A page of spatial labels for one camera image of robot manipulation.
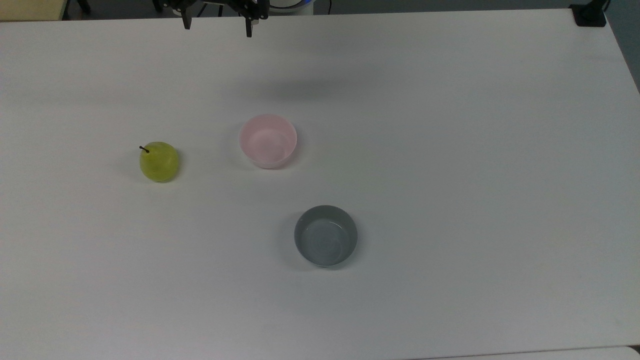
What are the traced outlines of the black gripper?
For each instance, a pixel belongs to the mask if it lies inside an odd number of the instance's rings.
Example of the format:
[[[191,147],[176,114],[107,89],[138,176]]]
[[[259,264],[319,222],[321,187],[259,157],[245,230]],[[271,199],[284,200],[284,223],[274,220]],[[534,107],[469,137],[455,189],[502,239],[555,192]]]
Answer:
[[[192,7],[196,3],[222,6],[245,18],[246,36],[253,37],[254,20],[267,19],[270,13],[269,0],[153,0],[152,4],[157,12],[170,9],[176,16],[182,18],[183,27],[190,30],[192,27]]]

